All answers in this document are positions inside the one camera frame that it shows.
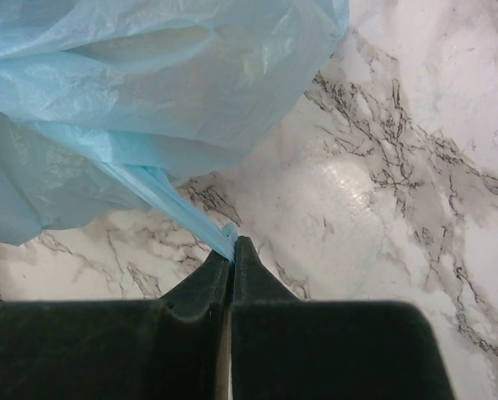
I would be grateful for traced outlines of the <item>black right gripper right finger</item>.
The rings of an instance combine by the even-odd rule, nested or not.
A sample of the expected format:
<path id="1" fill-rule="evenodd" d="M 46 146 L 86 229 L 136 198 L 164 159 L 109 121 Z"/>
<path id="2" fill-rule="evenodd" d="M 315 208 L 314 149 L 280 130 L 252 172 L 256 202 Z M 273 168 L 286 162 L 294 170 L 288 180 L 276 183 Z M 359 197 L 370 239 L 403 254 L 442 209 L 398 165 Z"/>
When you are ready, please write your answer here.
<path id="1" fill-rule="evenodd" d="M 393 301 L 296 298 L 237 240 L 231 311 L 236 399 L 452 399 L 435 334 Z"/>

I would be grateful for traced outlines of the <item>light blue plastic bag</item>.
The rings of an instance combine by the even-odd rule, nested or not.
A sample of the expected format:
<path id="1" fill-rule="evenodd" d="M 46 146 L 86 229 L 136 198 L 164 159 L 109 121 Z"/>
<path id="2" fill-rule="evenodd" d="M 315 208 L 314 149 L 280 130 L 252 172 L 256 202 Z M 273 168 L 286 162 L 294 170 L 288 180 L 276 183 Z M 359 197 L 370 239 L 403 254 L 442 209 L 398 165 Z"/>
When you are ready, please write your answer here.
<path id="1" fill-rule="evenodd" d="M 296 104 L 346 1 L 0 1 L 0 242 L 156 208 L 227 259 L 177 193 Z"/>

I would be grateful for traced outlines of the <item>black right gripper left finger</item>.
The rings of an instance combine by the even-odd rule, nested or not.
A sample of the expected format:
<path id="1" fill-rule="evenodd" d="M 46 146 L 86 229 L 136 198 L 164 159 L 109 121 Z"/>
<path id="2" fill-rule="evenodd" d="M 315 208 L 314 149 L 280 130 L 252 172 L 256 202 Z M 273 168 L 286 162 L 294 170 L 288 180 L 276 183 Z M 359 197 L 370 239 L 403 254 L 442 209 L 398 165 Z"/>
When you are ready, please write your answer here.
<path id="1" fill-rule="evenodd" d="M 0 298 L 0 399 L 223 399 L 230 263 L 152 300 Z"/>

